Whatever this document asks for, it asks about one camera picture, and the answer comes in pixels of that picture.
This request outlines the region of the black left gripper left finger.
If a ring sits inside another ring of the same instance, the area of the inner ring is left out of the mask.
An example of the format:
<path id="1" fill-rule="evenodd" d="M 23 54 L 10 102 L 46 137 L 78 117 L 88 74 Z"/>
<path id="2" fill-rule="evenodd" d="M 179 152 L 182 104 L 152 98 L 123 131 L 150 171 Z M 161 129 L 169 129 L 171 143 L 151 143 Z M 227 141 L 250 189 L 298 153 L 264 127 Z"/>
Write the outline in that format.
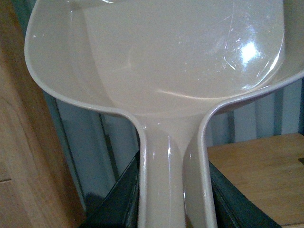
<path id="1" fill-rule="evenodd" d="M 139 164 L 137 152 L 122 175 L 103 198 L 93 193 L 85 197 L 86 220 L 83 228 L 136 228 L 139 202 Z"/>

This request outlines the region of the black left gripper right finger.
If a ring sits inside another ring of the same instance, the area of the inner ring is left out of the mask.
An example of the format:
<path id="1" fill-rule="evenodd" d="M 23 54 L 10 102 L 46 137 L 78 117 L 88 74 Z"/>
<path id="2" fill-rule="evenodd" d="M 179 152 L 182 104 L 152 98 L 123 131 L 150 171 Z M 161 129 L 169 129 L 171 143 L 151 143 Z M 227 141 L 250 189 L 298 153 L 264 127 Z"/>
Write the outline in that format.
<path id="1" fill-rule="evenodd" d="M 241 193 L 211 162 L 209 170 L 219 228 L 281 227 Z"/>

